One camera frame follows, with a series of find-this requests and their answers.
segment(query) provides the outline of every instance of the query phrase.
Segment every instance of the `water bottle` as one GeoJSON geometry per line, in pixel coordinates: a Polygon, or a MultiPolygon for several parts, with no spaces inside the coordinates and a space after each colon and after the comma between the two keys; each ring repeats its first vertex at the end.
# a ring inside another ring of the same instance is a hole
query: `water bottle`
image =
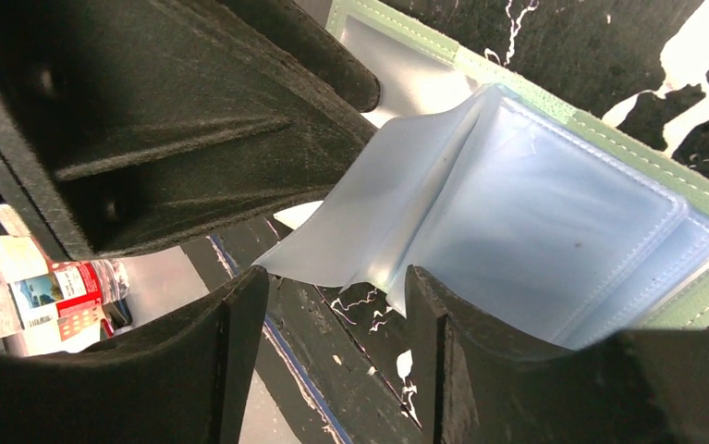
{"type": "Polygon", "coordinates": [[[53,269],[0,284],[0,338],[48,323],[70,335],[87,325],[89,314],[100,312],[97,307],[128,295],[128,274],[118,261],[57,264],[53,269]]]}

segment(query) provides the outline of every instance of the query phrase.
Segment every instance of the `black marble surface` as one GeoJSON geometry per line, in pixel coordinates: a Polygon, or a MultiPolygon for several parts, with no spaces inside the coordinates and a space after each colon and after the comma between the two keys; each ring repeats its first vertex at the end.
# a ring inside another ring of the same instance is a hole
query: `black marble surface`
{"type": "Polygon", "coordinates": [[[709,177],[709,0],[385,3],[709,177]]]}

